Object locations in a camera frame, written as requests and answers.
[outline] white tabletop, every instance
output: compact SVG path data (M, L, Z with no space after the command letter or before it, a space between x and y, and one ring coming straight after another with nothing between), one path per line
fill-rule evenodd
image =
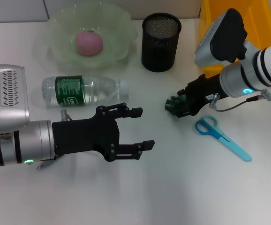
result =
M229 112L205 106L178 119L164 110L171 95L196 79L198 19L181 20L175 65L153 73L141 64L141 21L128 58L95 73L129 81L129 107L141 118L117 119L120 143L155 140L140 160L108 163L96 153L66 155L37 171L38 164L0 167L0 225L267 225L271 224L271 102L244 104ZM30 120L60 121L46 109L45 77L76 75L60 68L43 44L45 22L0 24L0 63L24 66ZM220 100L224 109L244 98ZM86 119L95 107L68 108ZM220 128L251 156L244 162L216 139L202 136L195 122L211 114Z

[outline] scissors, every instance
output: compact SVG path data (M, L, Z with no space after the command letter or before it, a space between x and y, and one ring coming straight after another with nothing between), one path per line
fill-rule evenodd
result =
M214 122L214 125L211 125L207 119L210 119ZM203 126L207 131L202 131L199 129L198 125ZM201 120L198 120L195 124L196 130L202 135L211 135L218 139L219 142L224 144L229 148L233 153L241 157L244 161L249 162L252 158L245 152L239 145L237 145L231 138L225 135L222 130L218 127L218 120L213 116L203 116Z

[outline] green glass bowl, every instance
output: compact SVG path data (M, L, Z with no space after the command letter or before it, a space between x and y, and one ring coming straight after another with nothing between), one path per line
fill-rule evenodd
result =
M76 34L91 30L101 35L103 50L94 56L82 56L75 45ZM48 20L48 44L56 60L74 66L98 68L127 56L137 37L131 16L124 9L98 1L64 8Z

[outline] green led light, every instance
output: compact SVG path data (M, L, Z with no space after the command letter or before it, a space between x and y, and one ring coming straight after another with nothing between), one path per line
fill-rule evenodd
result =
M28 159L28 160L26 160L26 161L24 161L24 163L26 163L26 164L31 164L31 163L33 163L34 161L32 160L32 159Z

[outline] wire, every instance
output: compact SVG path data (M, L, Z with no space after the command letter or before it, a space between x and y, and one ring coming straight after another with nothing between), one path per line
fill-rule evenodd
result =
M216 111L217 111L217 112L226 112L226 111L232 110L232 109L234 109L234 108L236 108L236 107L239 107L240 105L242 105L242 104L244 104L244 103L246 103L246 102L247 102L247 100L246 100L246 101L243 101L243 102L241 102L241 103L239 103L239 104L237 104L237 105L235 105L235 106L233 106L233 107L231 107L231 108L224 109L224 110L218 110L218 109L216 109Z

